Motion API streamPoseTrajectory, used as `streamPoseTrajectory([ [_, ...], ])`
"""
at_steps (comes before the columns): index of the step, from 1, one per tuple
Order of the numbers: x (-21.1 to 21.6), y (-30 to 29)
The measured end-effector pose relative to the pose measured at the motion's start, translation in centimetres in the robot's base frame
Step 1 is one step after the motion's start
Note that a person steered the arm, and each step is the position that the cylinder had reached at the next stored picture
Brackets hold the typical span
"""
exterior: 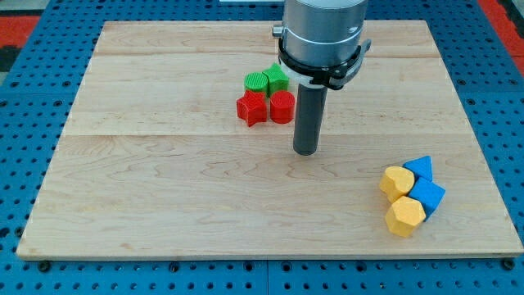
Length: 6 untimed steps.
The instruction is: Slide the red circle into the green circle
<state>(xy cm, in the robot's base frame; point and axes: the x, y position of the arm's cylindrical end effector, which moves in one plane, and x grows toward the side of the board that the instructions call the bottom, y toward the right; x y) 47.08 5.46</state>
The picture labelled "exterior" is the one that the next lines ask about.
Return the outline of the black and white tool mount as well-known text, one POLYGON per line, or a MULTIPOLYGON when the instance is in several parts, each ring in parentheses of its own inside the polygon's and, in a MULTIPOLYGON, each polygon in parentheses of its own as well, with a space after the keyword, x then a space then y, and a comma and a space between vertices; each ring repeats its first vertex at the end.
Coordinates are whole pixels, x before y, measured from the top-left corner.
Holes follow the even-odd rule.
POLYGON ((320 89, 326 87, 332 90, 343 89, 359 72, 372 40, 366 39, 357 46, 351 57, 336 66, 307 66, 293 59, 283 47, 282 39, 278 40, 278 61, 282 72, 298 84, 320 89))

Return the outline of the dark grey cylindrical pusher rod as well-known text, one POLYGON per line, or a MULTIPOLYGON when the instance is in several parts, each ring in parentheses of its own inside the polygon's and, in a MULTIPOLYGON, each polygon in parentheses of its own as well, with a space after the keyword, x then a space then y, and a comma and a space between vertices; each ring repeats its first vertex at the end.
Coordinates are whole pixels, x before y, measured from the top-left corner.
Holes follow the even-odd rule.
POLYGON ((298 86, 293 148, 302 156, 317 150, 327 91, 325 87, 298 86))

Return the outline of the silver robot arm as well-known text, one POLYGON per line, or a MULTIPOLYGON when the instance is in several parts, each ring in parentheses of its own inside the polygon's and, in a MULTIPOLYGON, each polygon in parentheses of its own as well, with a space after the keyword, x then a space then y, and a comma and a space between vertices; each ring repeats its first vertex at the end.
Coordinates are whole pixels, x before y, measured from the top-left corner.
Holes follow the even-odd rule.
POLYGON ((372 41, 360 42, 367 0, 286 0, 273 27, 282 71, 298 83, 293 149, 317 151, 327 92, 359 72, 372 41))

